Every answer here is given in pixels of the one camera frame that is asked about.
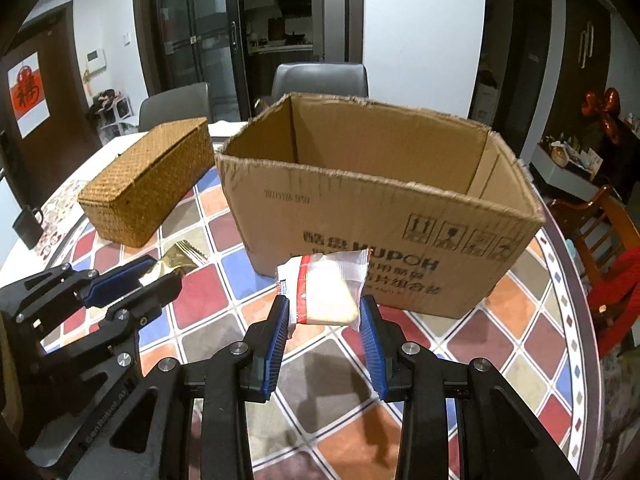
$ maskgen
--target gray chair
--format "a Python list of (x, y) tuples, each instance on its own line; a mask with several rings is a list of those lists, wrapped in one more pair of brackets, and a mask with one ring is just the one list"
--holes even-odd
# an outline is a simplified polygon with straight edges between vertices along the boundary
[(209, 104), (209, 84), (195, 83), (148, 97), (140, 105), (139, 132), (148, 132), (158, 124), (213, 116)]
[(367, 70), (360, 63), (285, 63), (276, 70), (271, 102), (284, 94), (369, 96)]

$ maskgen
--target black mug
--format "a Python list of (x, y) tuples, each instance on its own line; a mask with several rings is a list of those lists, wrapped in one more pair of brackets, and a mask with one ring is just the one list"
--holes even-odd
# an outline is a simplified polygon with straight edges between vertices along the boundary
[(14, 231), (27, 246), (27, 249), (33, 249), (43, 234), (42, 221), (44, 215), (39, 207), (26, 206), (22, 208), (18, 218), (14, 222)]

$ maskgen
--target colorful tiled tablecloth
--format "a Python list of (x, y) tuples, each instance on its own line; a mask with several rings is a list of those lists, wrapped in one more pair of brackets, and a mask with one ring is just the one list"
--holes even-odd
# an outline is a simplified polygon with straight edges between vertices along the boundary
[[(140, 331), (142, 368), (164, 356), (181, 362), (210, 357), (265, 319), (274, 280), (254, 273), (215, 169), (175, 207), (141, 250), (98, 237), (86, 221), (55, 265), (105, 272), (143, 253), (158, 257), (186, 238), (209, 257), (188, 274), (180, 296)], [(460, 320), (381, 307), (407, 339), (440, 357), (485, 356), (500, 368), (575, 468), (582, 455), (586, 391), (574, 308), (544, 230), (491, 296)], [(47, 351), (97, 329), (99, 309), (81, 310), (44, 341)], [(454, 403), (447, 401), (450, 476), (457, 478)], [(192, 431), (197, 434), (199, 403)], [(266, 404), (247, 404), (257, 479), (389, 479), (394, 475), (402, 403), (380, 402), (351, 328), (299, 326), (287, 343), (278, 389)], [(192, 478), (198, 460), (192, 457)]]

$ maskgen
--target glass door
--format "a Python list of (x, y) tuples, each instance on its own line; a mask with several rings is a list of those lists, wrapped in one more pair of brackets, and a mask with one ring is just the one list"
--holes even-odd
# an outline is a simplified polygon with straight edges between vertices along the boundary
[(250, 114), (238, 0), (159, 0), (159, 20), (172, 88), (209, 83), (215, 121)]
[(172, 88), (197, 83), (195, 49), (191, 44), (190, 0), (158, 0), (158, 19)]

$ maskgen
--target red cloth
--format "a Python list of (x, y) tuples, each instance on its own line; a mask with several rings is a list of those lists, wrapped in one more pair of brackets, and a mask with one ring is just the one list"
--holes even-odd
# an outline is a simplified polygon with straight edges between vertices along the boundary
[(611, 266), (606, 280), (594, 286), (587, 295), (589, 309), (597, 312), (602, 305), (620, 303), (629, 293), (626, 308), (606, 329), (596, 334), (598, 354), (607, 354), (622, 341), (640, 316), (640, 248), (625, 251)]

